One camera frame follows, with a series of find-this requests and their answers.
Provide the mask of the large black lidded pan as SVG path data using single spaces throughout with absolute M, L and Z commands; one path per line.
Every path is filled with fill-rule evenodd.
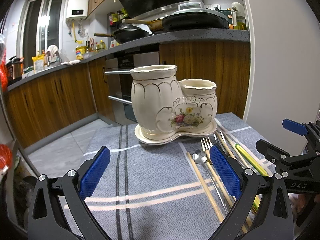
M 200 8 L 183 9 L 160 20 L 144 21 L 125 18 L 123 23 L 143 24 L 154 31 L 180 31 L 191 29 L 228 29 L 228 17 L 223 13 Z

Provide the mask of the grey kitchen countertop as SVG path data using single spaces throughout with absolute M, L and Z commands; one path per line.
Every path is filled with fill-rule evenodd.
M 126 51 L 142 46 L 148 46 L 157 43 L 176 43 L 176 42 L 190 42 L 190 41 L 230 41 L 230 42 L 249 42 L 250 33 L 247 30 L 233 30 L 233 29 L 194 29 L 173 31 L 157 35 L 152 35 L 144 38 L 139 38 L 124 44 L 120 44 L 113 48 L 103 50 L 95 53 L 87 59 L 75 64 L 79 66 L 83 63 L 105 57 L 117 53 L 119 51 Z

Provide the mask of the stainless built-in oven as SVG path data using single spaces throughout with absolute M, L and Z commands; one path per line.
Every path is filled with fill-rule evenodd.
M 136 67 L 159 64 L 159 52 L 141 54 L 120 54 L 106 59 L 104 78 L 109 87 L 109 96 L 115 117 L 120 125 L 135 124 L 136 117 L 131 105 L 132 76 L 130 70 Z

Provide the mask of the yellow oil bottle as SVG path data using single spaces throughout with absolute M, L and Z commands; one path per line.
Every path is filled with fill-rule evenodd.
M 86 52 L 86 47 L 78 45 L 75 49 L 75 55 L 77 60 L 82 60 L 84 58 L 84 53 Z

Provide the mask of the grey striped table cloth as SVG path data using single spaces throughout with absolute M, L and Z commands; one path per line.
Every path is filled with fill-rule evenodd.
M 63 137 L 66 164 L 78 168 L 106 146 L 110 163 L 85 202 L 111 239 L 208 239 L 220 222 L 195 175 L 187 153 L 200 149 L 197 138 L 181 137 L 165 145 L 138 141 L 135 126 L 106 126 L 80 148 Z

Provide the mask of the red plastic bag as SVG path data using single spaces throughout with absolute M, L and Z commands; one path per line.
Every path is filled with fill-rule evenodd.
M 5 65 L 6 47 L 3 40 L 1 40 L 1 87 L 2 91 L 6 92 L 8 87 L 7 68 Z

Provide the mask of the yellow green plastic utensil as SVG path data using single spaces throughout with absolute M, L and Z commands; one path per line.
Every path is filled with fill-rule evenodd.
M 268 176 L 265 169 L 263 169 L 263 167 L 241 145 L 235 144 L 235 148 L 259 172 L 260 175 Z

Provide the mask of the black wok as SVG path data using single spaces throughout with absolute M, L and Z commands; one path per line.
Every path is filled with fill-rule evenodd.
M 140 27 L 133 26 L 131 24 L 126 25 L 122 28 L 117 29 L 112 34 L 94 33 L 95 37 L 112 37 L 119 44 L 134 41 L 140 38 L 148 37 L 150 33 L 141 29 Z

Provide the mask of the silver flower spoon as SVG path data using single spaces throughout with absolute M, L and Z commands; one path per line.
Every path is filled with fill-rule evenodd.
M 203 168 L 205 169 L 205 171 L 207 172 L 208 176 L 210 177 L 211 181 L 212 181 L 212 184 L 214 185 L 214 188 L 217 192 L 217 195 L 220 198 L 224 198 L 223 196 L 221 196 L 221 192 L 218 192 L 217 190 L 219 190 L 219 186 L 217 185 L 215 179 L 213 178 L 209 168 L 207 167 L 207 163 L 208 163 L 208 159 L 207 159 L 207 155 L 204 151 L 202 150 L 196 150 L 193 154 L 192 154 L 192 159 L 193 161 L 195 161 L 196 164 L 201 164 L 203 166 Z

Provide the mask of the cream ceramic utensil holder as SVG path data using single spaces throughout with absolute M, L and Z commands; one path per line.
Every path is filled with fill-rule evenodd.
M 217 85 L 176 77 L 176 65 L 130 70 L 135 136 L 147 145 L 164 145 L 181 136 L 201 138 L 217 130 Z

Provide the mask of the gold fork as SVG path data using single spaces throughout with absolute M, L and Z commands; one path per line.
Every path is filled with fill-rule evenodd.
M 224 148 L 223 144 L 221 143 L 219 137 L 217 136 L 217 133 L 214 133 L 214 138 L 215 138 L 216 143 L 221 147 L 222 151 L 225 153 L 226 152 L 225 148 Z

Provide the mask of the white water heater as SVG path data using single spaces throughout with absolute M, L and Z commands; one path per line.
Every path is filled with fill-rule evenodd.
M 83 20 L 88 16 L 89 0 L 68 0 L 66 20 Z

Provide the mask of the oil dispenser bottle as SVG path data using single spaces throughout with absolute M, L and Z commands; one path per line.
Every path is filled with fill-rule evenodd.
M 247 30 L 244 6 L 239 2 L 232 3 L 232 25 L 233 29 Z

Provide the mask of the silver steel fork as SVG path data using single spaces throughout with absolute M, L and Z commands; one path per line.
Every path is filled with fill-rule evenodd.
M 208 140 L 206 138 L 200 139 L 202 150 L 205 152 L 207 157 L 207 168 L 208 168 L 208 174 L 210 175 L 213 185 L 216 188 L 217 194 L 220 198 L 221 204 L 223 205 L 223 208 L 225 210 L 225 213 L 228 214 L 233 202 L 227 193 L 224 185 L 222 184 L 221 180 L 219 179 L 218 175 L 213 169 L 212 162 L 210 160 L 210 152 L 209 152 L 209 146 L 208 146 Z

